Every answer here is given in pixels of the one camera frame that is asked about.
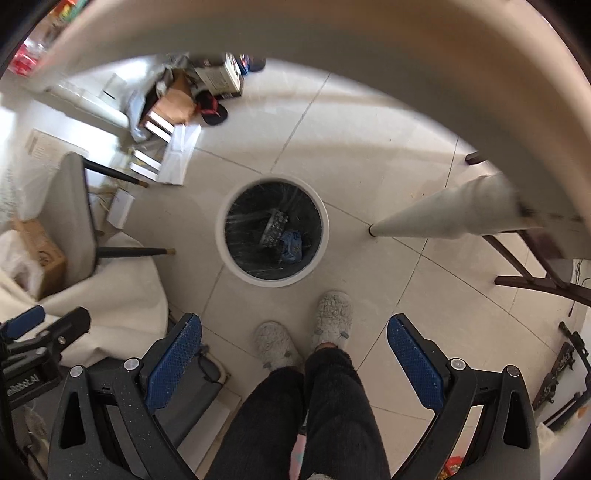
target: foot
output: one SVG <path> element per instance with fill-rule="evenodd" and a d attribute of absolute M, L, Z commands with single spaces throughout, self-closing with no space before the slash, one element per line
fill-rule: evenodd
<path fill-rule="evenodd" d="M 318 303 L 311 351 L 314 352 L 322 344 L 334 344 L 344 349 L 352 325 L 353 306 L 349 296 L 341 291 L 326 293 Z"/>
<path fill-rule="evenodd" d="M 265 322 L 255 331 L 255 345 L 264 368 L 271 372 L 283 367 L 299 367 L 302 357 L 290 333 L 277 322 Z"/>

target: white tablecloth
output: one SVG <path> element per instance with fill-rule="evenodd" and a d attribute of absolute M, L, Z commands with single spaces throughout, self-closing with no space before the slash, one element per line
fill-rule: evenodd
<path fill-rule="evenodd" d="M 116 234 L 107 245 L 141 246 L 124 233 Z M 90 332 L 63 352 L 61 364 L 67 367 L 88 367 L 106 356 L 142 357 L 166 333 L 168 303 L 151 257 L 102 260 L 92 277 L 39 302 L 0 271 L 0 322 L 37 303 L 45 308 L 45 322 L 22 340 L 34 337 L 76 307 L 90 312 Z"/>

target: wooden chair leg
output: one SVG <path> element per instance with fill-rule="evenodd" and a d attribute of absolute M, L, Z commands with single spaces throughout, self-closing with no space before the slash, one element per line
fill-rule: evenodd
<path fill-rule="evenodd" d="M 574 283 L 566 285 L 566 288 L 560 288 L 556 286 L 556 283 L 554 283 L 551 278 L 534 277 L 533 281 L 528 281 L 528 279 L 524 277 L 499 275 L 495 278 L 495 285 L 543 291 L 545 293 L 564 297 L 565 299 L 578 301 L 587 307 L 591 307 L 591 289 L 575 285 Z"/>
<path fill-rule="evenodd" d="M 174 248 L 145 247 L 97 247 L 97 258 L 151 257 L 153 255 L 175 255 Z"/>
<path fill-rule="evenodd" d="M 525 268 L 519 260 L 516 259 L 515 255 L 513 255 L 507 247 L 503 245 L 495 236 L 493 235 L 482 235 L 482 238 L 486 240 L 489 245 L 498 251 L 504 258 L 507 260 L 514 269 L 516 269 L 523 277 L 529 282 L 534 281 L 534 276 Z"/>
<path fill-rule="evenodd" d="M 111 177 L 113 179 L 128 181 L 129 183 L 133 183 L 133 184 L 139 185 L 140 187 L 144 187 L 144 188 L 148 188 L 148 186 L 150 186 L 150 184 L 146 181 L 138 180 L 136 178 L 133 178 L 131 175 L 127 175 L 126 173 L 115 170 L 114 168 L 105 167 L 104 165 L 101 165 L 99 163 L 95 163 L 95 162 L 87 160 L 85 158 L 83 159 L 83 164 L 84 164 L 84 168 L 87 168 L 88 170 L 95 171 L 97 173 L 102 173 L 103 175 L 106 175 L 106 176 Z"/>
<path fill-rule="evenodd" d="M 480 153 L 478 152 L 469 153 L 468 155 L 466 155 L 466 158 L 464 160 L 468 165 L 477 165 L 479 163 L 486 161 L 486 159 L 484 157 L 481 157 Z"/>

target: red and black slipper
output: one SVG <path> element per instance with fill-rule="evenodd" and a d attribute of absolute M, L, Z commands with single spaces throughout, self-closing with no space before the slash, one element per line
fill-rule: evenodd
<path fill-rule="evenodd" d="M 228 111 L 208 91 L 200 92 L 195 98 L 197 111 L 208 125 L 219 125 L 228 118 Z"/>

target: white wall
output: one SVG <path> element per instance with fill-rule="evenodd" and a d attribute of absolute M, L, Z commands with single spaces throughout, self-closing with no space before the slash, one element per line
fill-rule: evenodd
<path fill-rule="evenodd" d="M 22 79 L 7 72 L 0 79 L 0 171 L 11 160 L 19 161 L 32 129 L 41 130 L 82 147 L 89 160 L 110 165 L 119 140 L 114 134 L 69 118 L 34 100 L 20 84 Z M 91 185 L 100 185 L 102 175 L 87 172 Z"/>

